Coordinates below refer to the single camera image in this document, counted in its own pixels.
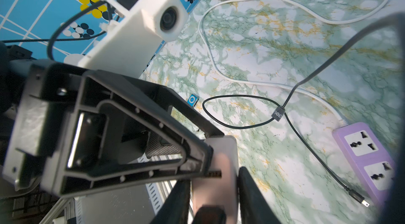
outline marble-patterned surface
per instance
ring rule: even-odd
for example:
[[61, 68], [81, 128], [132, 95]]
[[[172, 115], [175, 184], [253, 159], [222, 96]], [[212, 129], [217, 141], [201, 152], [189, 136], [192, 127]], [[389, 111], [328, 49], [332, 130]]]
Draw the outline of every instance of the marble-patterned surface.
[[[295, 0], [334, 20], [367, 14], [382, 0]], [[222, 5], [204, 20], [215, 61], [229, 77], [293, 86], [326, 61], [357, 31], [389, 13], [404, 10], [405, 0], [390, 0], [374, 16], [353, 24], [321, 23], [303, 10], [278, 0]], [[215, 73], [197, 33], [201, 15], [216, 0], [202, 0], [190, 14], [180, 38], [152, 60], [141, 79], [167, 85], [183, 98], [250, 94], [282, 103], [286, 90], [231, 83]], [[393, 155], [399, 139], [399, 75], [402, 58], [392, 29], [366, 37], [319, 76], [303, 86], [336, 107], [349, 123], [370, 125]], [[267, 120], [272, 104], [246, 98], [212, 101], [213, 115], [233, 125]], [[331, 136], [336, 118], [318, 102], [294, 94], [286, 107], [293, 124], [345, 182], [364, 193], [359, 180]], [[365, 208], [347, 195], [296, 137], [285, 119], [248, 130], [213, 122], [238, 142], [246, 166], [282, 223], [370, 223], [377, 208]]]

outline white dot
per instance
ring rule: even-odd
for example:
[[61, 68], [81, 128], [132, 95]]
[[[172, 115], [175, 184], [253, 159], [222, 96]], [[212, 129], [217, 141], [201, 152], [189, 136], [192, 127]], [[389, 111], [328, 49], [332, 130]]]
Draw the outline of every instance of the white dot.
[[72, 37], [74, 37], [74, 38], [80, 38], [80, 34], [77, 33], [77, 32], [73, 32], [73, 33], [72, 33]]
[[76, 23], [76, 22], [71, 23], [71, 24], [70, 24], [70, 27], [76, 28], [76, 27], [77, 27], [77, 23]]
[[79, 34], [83, 34], [84, 33], [84, 29], [82, 29], [81, 27], [77, 27], [76, 29], [74, 29], [77, 33]]
[[66, 37], [70, 37], [70, 36], [72, 35], [72, 32], [71, 32], [70, 30], [68, 30], [68, 29], [65, 29], [62, 33], [63, 33]]

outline black dot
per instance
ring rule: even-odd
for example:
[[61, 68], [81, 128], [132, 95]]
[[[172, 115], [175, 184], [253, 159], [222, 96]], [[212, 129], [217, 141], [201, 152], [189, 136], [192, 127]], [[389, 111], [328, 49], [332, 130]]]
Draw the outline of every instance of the black dot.
[[81, 27], [82, 29], [88, 29], [88, 28], [89, 28], [89, 26], [88, 26], [86, 23], [80, 24], [80, 27]]
[[107, 11], [104, 11], [104, 12], [103, 12], [103, 18], [104, 18], [105, 20], [108, 20], [108, 12], [107, 12]]

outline purple power strip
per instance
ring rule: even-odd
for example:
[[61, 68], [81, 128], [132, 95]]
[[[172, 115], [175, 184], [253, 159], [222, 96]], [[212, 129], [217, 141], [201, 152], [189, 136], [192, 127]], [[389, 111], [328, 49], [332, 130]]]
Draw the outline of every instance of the purple power strip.
[[395, 163], [388, 152], [362, 122], [338, 128], [332, 136], [371, 200], [382, 208], [394, 178]]

